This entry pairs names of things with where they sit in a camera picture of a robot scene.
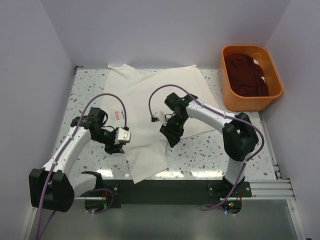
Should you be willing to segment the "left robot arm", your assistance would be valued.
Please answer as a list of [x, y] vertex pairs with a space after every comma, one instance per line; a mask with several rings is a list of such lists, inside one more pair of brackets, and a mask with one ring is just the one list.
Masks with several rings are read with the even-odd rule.
[[123, 146], [130, 142], [131, 133], [127, 125], [112, 130], [104, 128], [108, 114], [92, 107], [87, 115], [74, 118], [69, 132], [57, 152], [42, 168], [34, 168], [29, 176], [31, 205], [35, 208], [67, 212], [74, 199], [88, 192], [105, 190], [102, 175], [84, 171], [74, 180], [70, 172], [83, 148], [91, 141], [104, 146], [109, 154], [123, 154]]

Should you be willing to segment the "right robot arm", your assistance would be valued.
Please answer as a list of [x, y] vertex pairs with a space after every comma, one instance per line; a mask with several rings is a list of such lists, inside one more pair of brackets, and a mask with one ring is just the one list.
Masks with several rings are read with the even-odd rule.
[[222, 134], [223, 147], [228, 155], [228, 165], [222, 178], [221, 190], [231, 188], [244, 180], [245, 160], [258, 144], [258, 136], [249, 116], [243, 112], [238, 115], [223, 113], [221, 110], [198, 100], [195, 95], [179, 97], [176, 93], [168, 95], [164, 101], [172, 111], [165, 120], [160, 132], [166, 137], [170, 147], [177, 145], [188, 119], [195, 119], [212, 127]]

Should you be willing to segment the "white t shirt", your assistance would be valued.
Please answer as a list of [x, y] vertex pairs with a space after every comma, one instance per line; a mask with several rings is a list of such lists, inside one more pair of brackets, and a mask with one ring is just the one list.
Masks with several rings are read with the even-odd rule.
[[124, 158], [137, 184], [168, 168], [168, 141], [160, 133], [172, 113], [164, 103], [168, 95], [175, 92], [183, 97], [191, 93], [212, 107], [219, 105], [196, 65], [147, 73], [126, 64], [108, 68], [104, 90], [118, 98], [104, 96], [101, 108], [108, 115], [109, 126], [127, 123], [129, 127], [131, 139], [124, 147]]

